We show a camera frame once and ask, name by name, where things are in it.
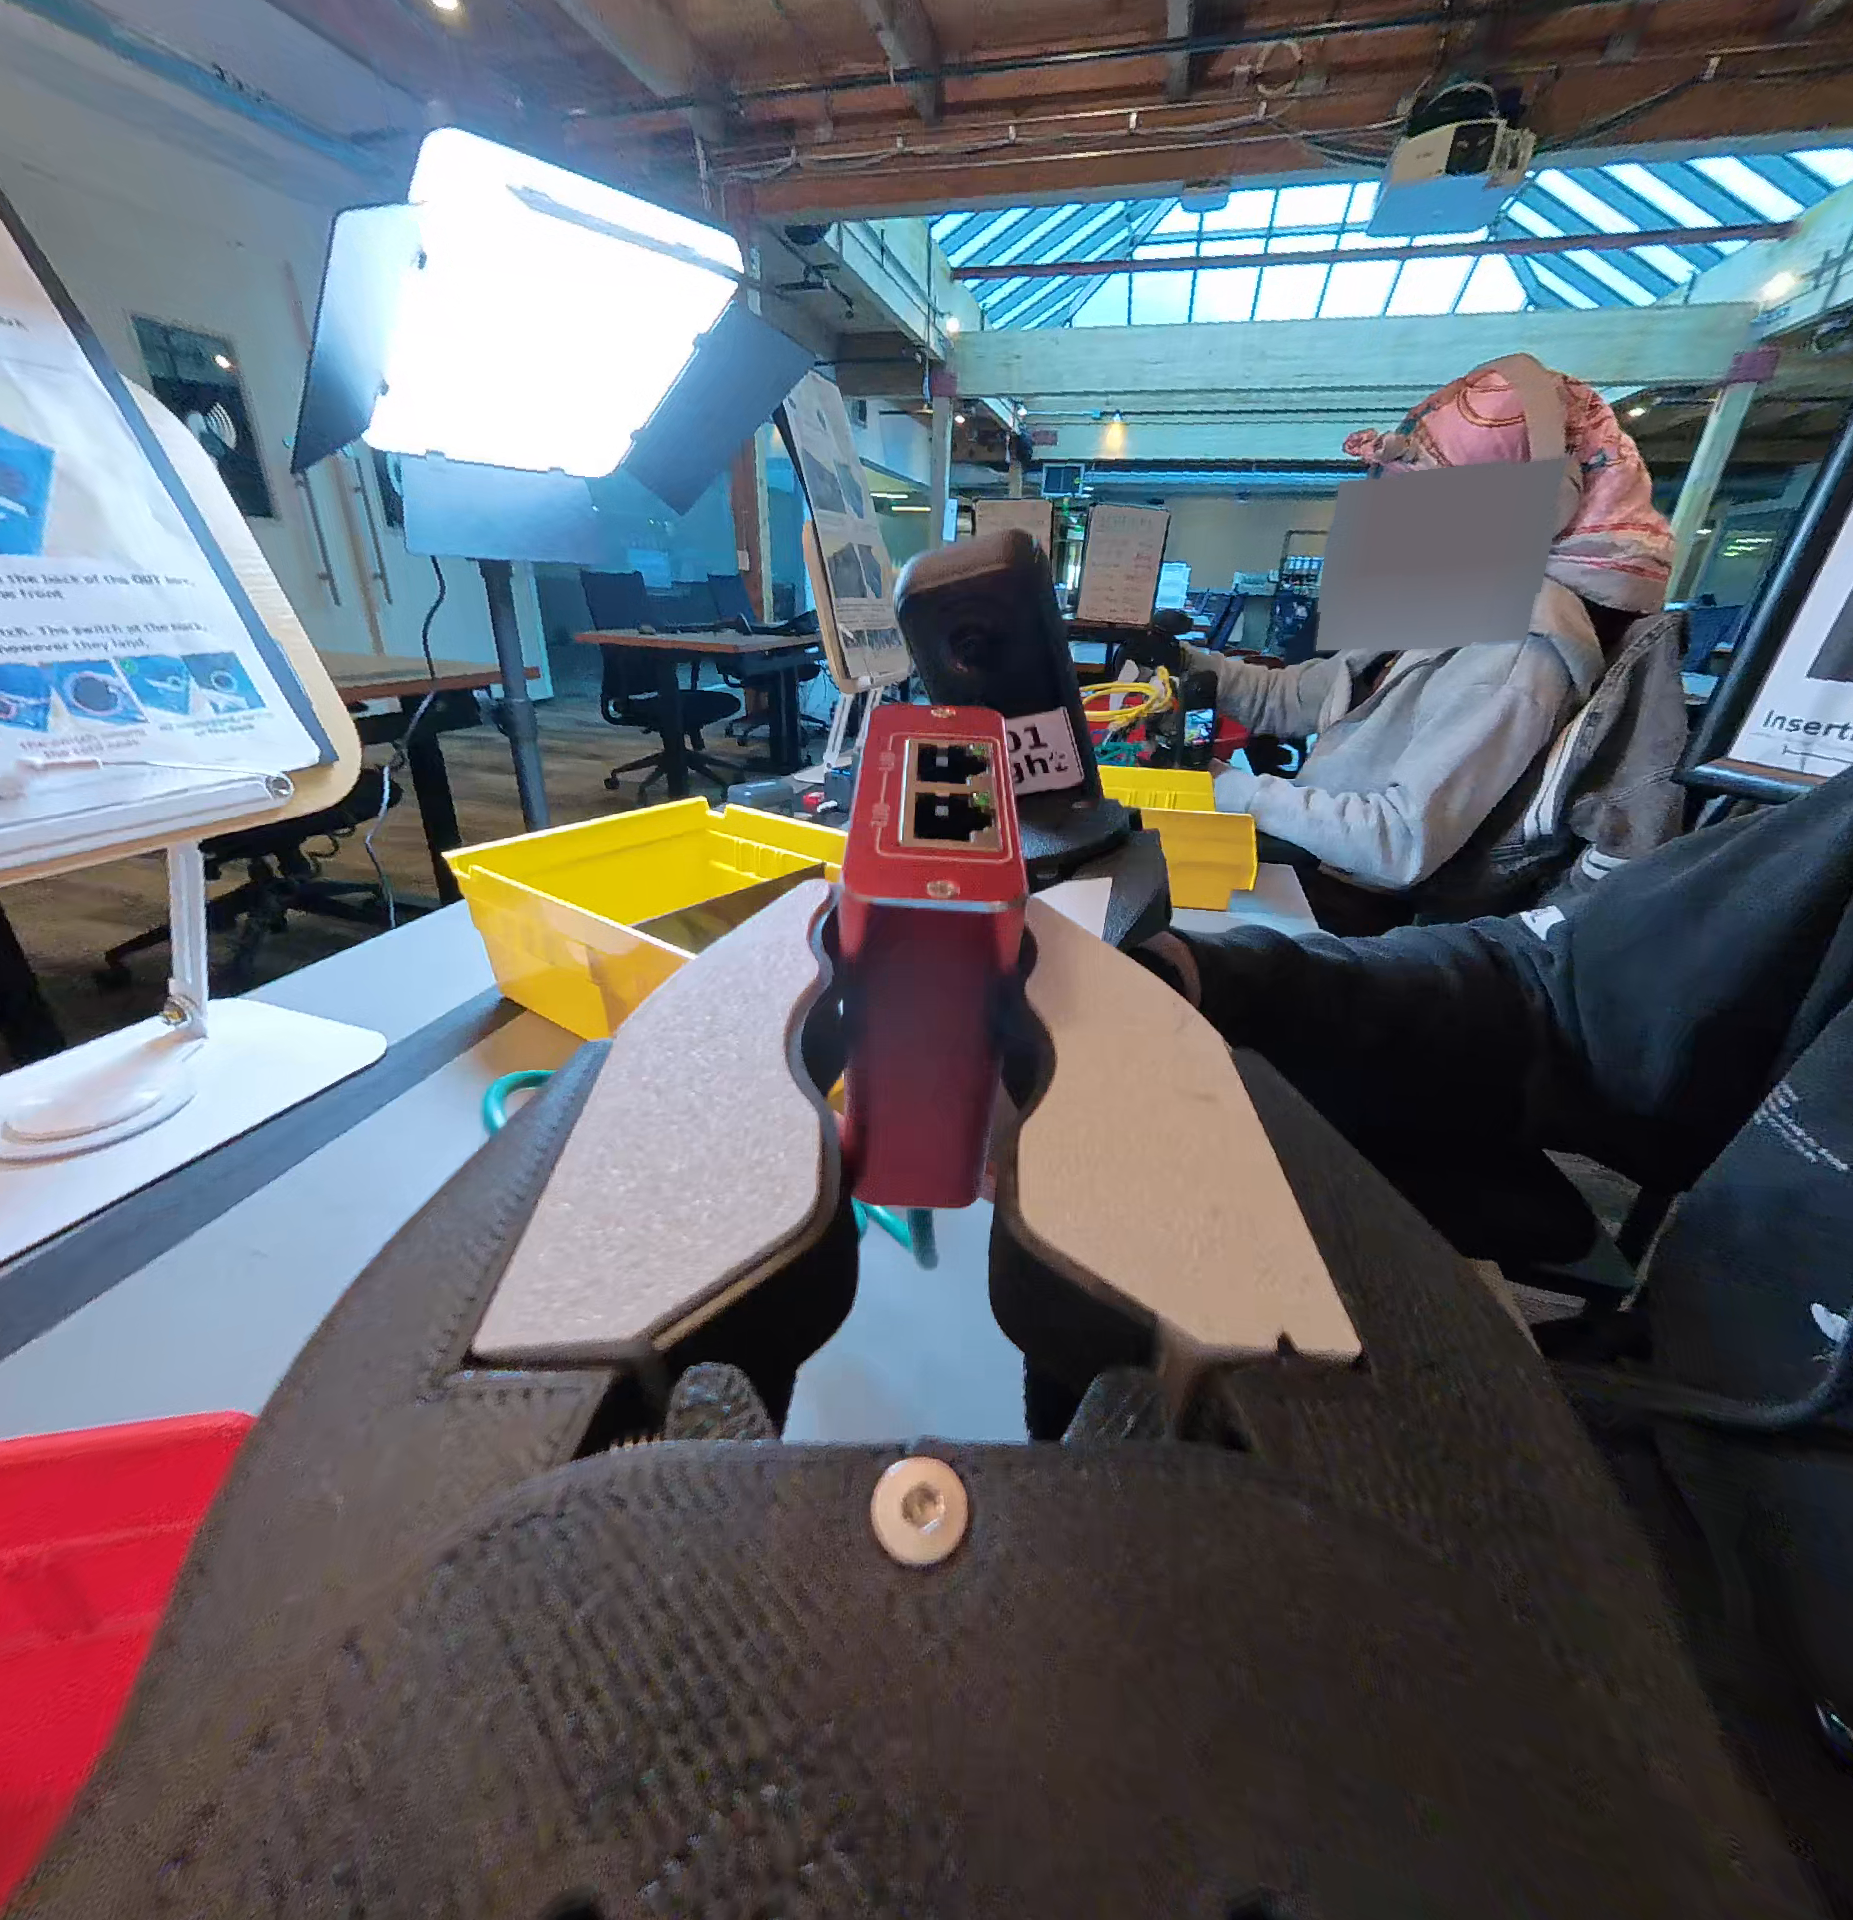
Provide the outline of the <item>studio light panel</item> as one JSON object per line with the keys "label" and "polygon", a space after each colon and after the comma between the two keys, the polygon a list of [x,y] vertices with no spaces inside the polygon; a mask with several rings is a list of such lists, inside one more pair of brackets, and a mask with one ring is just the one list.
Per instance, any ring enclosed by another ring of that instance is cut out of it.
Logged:
{"label": "studio light panel", "polygon": [[757,294],[722,228],[459,127],[421,141],[406,200],[334,218],[290,473],[374,449],[407,550],[478,565],[529,830],[514,570],[603,570],[604,484],[691,510],[819,367]]}

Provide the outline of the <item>person's black printed clothing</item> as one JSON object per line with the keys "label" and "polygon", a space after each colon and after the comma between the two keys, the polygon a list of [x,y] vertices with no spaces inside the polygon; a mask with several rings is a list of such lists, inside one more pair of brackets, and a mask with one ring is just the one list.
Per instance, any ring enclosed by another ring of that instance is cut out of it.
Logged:
{"label": "person's black printed clothing", "polygon": [[1853,1915],[1853,952],[1748,940],[1549,976],[1557,1117],[1653,1235],[1582,1405],[1699,1535],[1705,1660],[1825,1903]]}

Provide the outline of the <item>yellow plastic bin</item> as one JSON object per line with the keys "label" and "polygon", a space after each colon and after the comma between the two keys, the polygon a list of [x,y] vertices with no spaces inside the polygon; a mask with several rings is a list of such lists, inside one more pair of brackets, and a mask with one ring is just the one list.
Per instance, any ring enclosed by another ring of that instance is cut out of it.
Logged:
{"label": "yellow plastic bin", "polygon": [[500,991],[581,1039],[606,1039],[695,955],[631,924],[821,867],[841,877],[846,837],[703,798],[658,804],[447,851]]}
{"label": "yellow plastic bin", "polygon": [[1175,908],[1226,912],[1234,894],[1258,881],[1252,817],[1223,812],[1207,773],[1165,765],[1101,765],[1106,797],[1133,807],[1155,831]]}

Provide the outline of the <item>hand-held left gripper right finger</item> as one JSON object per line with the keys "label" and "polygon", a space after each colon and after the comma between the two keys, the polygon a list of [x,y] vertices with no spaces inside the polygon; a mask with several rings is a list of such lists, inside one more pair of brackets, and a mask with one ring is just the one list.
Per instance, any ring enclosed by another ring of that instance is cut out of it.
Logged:
{"label": "hand-held left gripper right finger", "polygon": [[1144,1338],[1170,1389],[1231,1365],[1347,1369],[1361,1336],[1218,1033],[1133,957],[1026,908],[1039,1079],[995,1146],[1002,1325],[1043,1369]]}

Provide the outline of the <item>person's right forearm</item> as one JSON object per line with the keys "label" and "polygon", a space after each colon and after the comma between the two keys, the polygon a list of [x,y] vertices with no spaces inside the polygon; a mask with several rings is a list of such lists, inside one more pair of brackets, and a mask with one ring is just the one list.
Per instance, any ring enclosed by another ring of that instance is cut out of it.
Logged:
{"label": "person's right forearm", "polygon": [[1853,1013],[1853,765],[1523,915],[1129,955],[1374,1159],[1561,1149],[1691,1187]]}

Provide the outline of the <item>white ceiling projector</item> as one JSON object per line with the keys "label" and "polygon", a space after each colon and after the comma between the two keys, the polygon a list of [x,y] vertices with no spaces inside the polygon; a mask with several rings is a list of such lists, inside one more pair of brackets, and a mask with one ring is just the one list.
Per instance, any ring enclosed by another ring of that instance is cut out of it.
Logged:
{"label": "white ceiling projector", "polygon": [[1532,168],[1537,135],[1517,85],[1453,79],[1419,97],[1376,187],[1365,236],[1459,238],[1491,228]]}

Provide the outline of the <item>black office chair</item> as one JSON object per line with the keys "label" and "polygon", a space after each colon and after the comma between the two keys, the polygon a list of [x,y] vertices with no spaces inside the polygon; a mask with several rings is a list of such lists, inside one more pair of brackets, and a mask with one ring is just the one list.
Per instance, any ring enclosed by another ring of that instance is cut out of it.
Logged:
{"label": "black office chair", "polygon": [[[637,572],[583,570],[581,592],[589,623],[583,634],[647,634],[652,628],[650,603]],[[647,804],[656,786],[680,798],[689,780],[702,780],[722,795],[746,777],[746,763],[705,750],[705,728],[743,712],[742,695],[700,685],[700,660],[677,660],[652,647],[606,645],[600,653],[600,714],[606,724],[652,732],[660,749],[606,773],[603,784],[620,791],[637,780],[635,795]]]}

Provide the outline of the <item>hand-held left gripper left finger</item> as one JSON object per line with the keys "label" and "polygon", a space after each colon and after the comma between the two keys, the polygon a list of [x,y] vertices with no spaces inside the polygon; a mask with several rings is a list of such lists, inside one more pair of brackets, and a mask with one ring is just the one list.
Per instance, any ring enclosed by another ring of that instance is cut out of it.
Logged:
{"label": "hand-held left gripper left finger", "polygon": [[722,1364],[789,1413],[856,1289],[841,1134],[806,1052],[831,904],[797,881],[475,1151],[499,1241],[471,1372],[617,1377],[660,1407]]}

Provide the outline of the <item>white easel board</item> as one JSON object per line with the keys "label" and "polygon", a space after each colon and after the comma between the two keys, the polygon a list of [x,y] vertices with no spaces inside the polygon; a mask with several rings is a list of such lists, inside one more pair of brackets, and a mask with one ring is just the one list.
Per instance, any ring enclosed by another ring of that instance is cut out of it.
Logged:
{"label": "white easel board", "polygon": [[1170,510],[1096,503],[1088,516],[1075,617],[1091,628],[1146,628],[1165,563]]}

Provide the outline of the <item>red plastic bin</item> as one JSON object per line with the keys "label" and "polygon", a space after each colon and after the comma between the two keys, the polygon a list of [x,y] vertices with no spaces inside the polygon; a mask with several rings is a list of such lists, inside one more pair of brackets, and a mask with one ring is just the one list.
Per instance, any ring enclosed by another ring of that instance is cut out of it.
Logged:
{"label": "red plastic bin", "polygon": [[116,1731],[254,1420],[0,1441],[0,1909]]}

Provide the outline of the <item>black bin divider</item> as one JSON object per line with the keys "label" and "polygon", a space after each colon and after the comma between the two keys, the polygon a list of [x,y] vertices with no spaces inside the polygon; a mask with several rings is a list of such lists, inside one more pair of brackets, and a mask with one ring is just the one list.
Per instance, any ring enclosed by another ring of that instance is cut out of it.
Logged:
{"label": "black bin divider", "polygon": [[785,877],[767,877],[734,891],[639,921],[631,924],[631,932],[639,938],[660,942],[661,946],[700,955],[726,934],[746,924],[776,898],[792,894],[799,884],[817,877],[825,877],[825,872],[814,867],[810,872],[800,870]]}

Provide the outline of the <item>black framed tag sign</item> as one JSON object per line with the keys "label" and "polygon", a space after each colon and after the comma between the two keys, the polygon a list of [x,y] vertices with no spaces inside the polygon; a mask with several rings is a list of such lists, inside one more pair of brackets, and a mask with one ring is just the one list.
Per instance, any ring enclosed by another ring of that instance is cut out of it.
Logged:
{"label": "black framed tag sign", "polygon": [[1789,802],[1853,765],[1853,410],[1682,755],[1690,792]]}

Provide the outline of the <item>red ethernet adapter box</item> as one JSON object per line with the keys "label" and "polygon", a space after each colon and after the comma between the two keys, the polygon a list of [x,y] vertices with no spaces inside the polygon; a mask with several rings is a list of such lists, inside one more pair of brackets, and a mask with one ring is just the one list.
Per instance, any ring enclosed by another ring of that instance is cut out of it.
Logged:
{"label": "red ethernet adapter box", "polygon": [[1006,721],[874,709],[833,908],[861,1204],[937,1212],[980,1193],[1028,895]]}

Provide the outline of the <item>wooden desk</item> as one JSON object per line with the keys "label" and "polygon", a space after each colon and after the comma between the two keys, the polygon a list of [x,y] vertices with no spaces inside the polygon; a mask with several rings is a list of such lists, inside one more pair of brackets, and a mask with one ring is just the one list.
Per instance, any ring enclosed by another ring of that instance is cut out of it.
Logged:
{"label": "wooden desk", "polygon": [[689,750],[685,728],[681,721],[684,690],[677,685],[677,663],[713,663],[727,666],[733,663],[743,669],[757,669],[754,678],[767,687],[770,703],[770,750],[765,771],[770,777],[789,777],[803,763],[800,714],[797,703],[797,669],[800,660],[819,657],[819,636],[789,632],[731,632],[731,628],[685,628],[685,632],[652,632],[652,628],[600,628],[581,632],[576,645],[603,648],[622,656],[649,656],[663,660],[658,687],[658,727],[660,727],[660,771],[667,780],[671,798],[681,798],[689,792],[691,771],[703,773],[709,780],[720,780],[709,755]]}

